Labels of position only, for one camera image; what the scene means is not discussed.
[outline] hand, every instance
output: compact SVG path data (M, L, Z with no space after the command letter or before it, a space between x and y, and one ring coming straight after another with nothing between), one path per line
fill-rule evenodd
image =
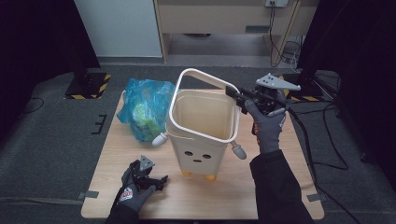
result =
M277 100L283 103L287 102L281 92L278 92ZM245 108L254 119L254 131L260 146L260 153L279 150L279 135L286 118L285 111L269 117L262 114L251 100L245 101Z
M138 192L136 184L132 179L131 167L124 172L121 180L125 189L119 198L118 204L124 204L138 213L149 196L156 190L155 186L150 186L142 193Z

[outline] cable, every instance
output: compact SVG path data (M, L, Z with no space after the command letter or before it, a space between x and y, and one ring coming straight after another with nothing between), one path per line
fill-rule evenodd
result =
M297 48L293 52L287 52L287 51L283 50L283 52L282 52L282 62L288 63L290 65L291 70L294 73L300 74L301 72L297 70L297 62L299 60L300 55L297 54L297 52L301 50L301 46L302 45L300 43L296 42L296 41L287 41L286 44L288 44L288 43L292 43L292 44L297 45ZM291 57L287 57L287 56L285 56L285 54L290 54L292 56Z
M327 85L329 85L329 86L331 86L331 87L336 88L337 90L339 89L339 84L338 84L339 80L337 80L337 84L332 84L331 82L325 81L325 80L323 80L323 79L321 79L321 78L319 78L319 77L318 77L318 79L320 79L321 82L323 82L323 83L325 83L325 84L327 84Z
M331 105L334 105L334 103L330 103L330 104L326 105L326 107L323 109L323 122L324 122L324 126L326 128L327 135L329 135L330 143L332 144L332 149L334 150L334 152L337 155L338 159L340 159L343 162L345 167L329 165L329 164L321 163L321 162L314 162L314 164L330 166L332 168L339 169L339 170L348 170L349 166L347 165L347 162L344 160L344 158L341 156L340 152L338 151L337 147L335 146L334 141L332 140L332 135L330 134L330 131L329 131L329 127L328 127L327 122L326 122L326 110Z
M31 100L40 100L40 101L41 101L41 105L40 105L38 108L36 108L36 109L30 110L30 111L23 111L22 114L30 114L30 113L36 112L37 110L39 110L39 109L44 105L44 100L41 99L41 98L32 97L32 98L30 98L30 99L31 99Z
M326 81L323 81L323 82L325 82L325 83L327 83L328 85L330 85L330 86L333 86L333 87L335 87L337 90L339 90L340 89L340 82L341 82L341 78L340 78L340 76L331 76L331 75L328 75L328 74L323 74L323 73L316 73L316 76L323 76L323 77L331 77L331 78L337 78L337 84L332 84L332 83L330 83L330 82L326 82Z
M42 203L42 204L61 204L61 205L82 205L82 201L53 199L53 198L20 198L5 197L0 198L0 203Z
M321 87L315 80L313 81L324 93L326 93L327 96L329 96L332 100L334 99L334 97L332 97L327 91L326 89L324 89L323 87Z
M306 114L317 113L317 112L322 112L322 111L323 111L323 109L311 110L311 111L306 111L306 112L295 112L295 113L296 113L296 115L306 115Z
M271 64L272 67L277 67L280 64L281 61L279 61L279 63L272 63L272 55L273 55L274 48L276 49L277 54L280 57L282 57L282 54L280 53L279 49L276 47L276 45L274 43L274 40L272 38L272 28L274 26L274 18L275 18L275 8L276 8L276 6L275 6L275 2L274 1L270 1L270 5L271 5L270 29L269 29L270 41L271 41L270 64Z
M314 185L317 189L322 191L324 194L326 194L327 197L329 197L333 202L335 202L341 209L343 209L356 223L361 224L353 214L351 214L342 204L340 204L331 194L329 194L326 190L324 190L319 184L318 184L318 177L317 177L317 171L315 169L315 165L312 159L312 152L311 152L311 146L309 145L309 138L308 138L308 132L304 126L304 124L300 121L296 113L289 108L289 113L294 117L294 120L297 122L301 130L303 131L304 135L304 142L305 142L305 148L306 148L306 155L308 158L308 165L312 173L312 178L314 181Z

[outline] metal bracket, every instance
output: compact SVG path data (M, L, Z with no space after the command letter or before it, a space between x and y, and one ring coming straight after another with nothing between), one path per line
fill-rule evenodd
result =
M149 160L149 158L145 157L145 156L141 156L140 157L140 171L144 171L147 170L150 167L153 167L155 165L155 163L151 160Z
M256 84L277 90L299 91L301 89L300 86L296 86L292 83L289 83L288 81L280 79L279 77L274 77L273 75L271 75L271 73L269 73L268 75L262 78L257 79Z
M308 199L309 202L315 202L315 201L321 201L321 202L325 202L327 200L329 200L329 198L327 197L326 194L310 194L310 195L306 195L306 198Z
M77 196L77 199L79 201L84 201L85 198L97 198L98 195L99 195L99 191L87 190L87 192L80 192Z

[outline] wall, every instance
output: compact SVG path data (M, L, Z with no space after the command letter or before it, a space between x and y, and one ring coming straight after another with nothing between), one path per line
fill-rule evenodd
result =
M153 1L75 0L98 57L161 58Z

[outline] yellow and black tape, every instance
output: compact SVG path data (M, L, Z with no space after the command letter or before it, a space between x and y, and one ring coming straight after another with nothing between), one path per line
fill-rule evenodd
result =
M325 101L324 98L321 96L291 95L289 90L283 90L283 92L285 93L286 98L292 101L312 101L312 102Z
M98 92L95 94L90 94L90 95L84 95L84 94L71 94L71 95L66 95L64 98L65 99L76 99L76 100L85 100L85 99L99 99L103 92L105 91L107 87L107 83L110 80L111 75L107 74L105 75L105 78L102 82L102 85L98 88Z

